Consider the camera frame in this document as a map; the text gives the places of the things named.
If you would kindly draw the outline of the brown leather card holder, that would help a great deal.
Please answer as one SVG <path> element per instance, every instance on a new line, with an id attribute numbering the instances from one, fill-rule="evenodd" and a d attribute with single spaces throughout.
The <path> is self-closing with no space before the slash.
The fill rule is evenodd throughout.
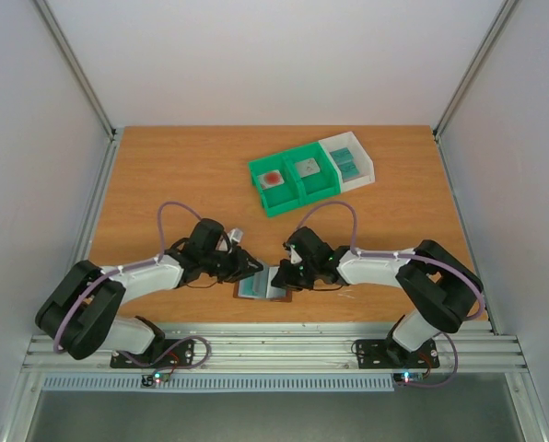
<path id="1" fill-rule="evenodd" d="M 291 302 L 292 293 L 290 291 L 272 285 L 278 269 L 278 266 L 271 266 L 239 281 L 234 289 L 233 296 L 238 299 Z"/>

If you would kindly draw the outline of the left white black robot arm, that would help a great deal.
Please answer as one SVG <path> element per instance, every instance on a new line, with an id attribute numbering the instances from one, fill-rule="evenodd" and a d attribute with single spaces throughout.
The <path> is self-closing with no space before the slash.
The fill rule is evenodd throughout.
<path id="1" fill-rule="evenodd" d="M 263 268 L 240 246 L 236 230 L 226 232 L 217 221 L 202 218 L 189 237 L 150 259 L 115 267 L 77 262 L 39 308 L 35 324 L 53 339 L 56 353 L 75 360 L 110 350 L 132 366 L 152 367 L 172 347 L 150 320 L 120 317 L 122 305 L 185 287 L 203 275 L 218 284 L 236 284 Z"/>

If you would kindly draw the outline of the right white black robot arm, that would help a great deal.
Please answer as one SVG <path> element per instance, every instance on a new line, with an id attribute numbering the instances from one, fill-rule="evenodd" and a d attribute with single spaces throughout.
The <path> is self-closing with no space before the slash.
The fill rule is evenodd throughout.
<path id="1" fill-rule="evenodd" d="M 412 302 L 414 310 L 381 343 L 357 352 L 360 365 L 378 360 L 386 367 L 410 368 L 436 335 L 456 333 L 485 311 L 481 280 L 434 240 L 397 251 L 334 249 L 301 227 L 284 248 L 288 257 L 280 262 L 273 287 L 313 290 L 318 281 L 340 287 L 386 285 L 401 288 Z"/>

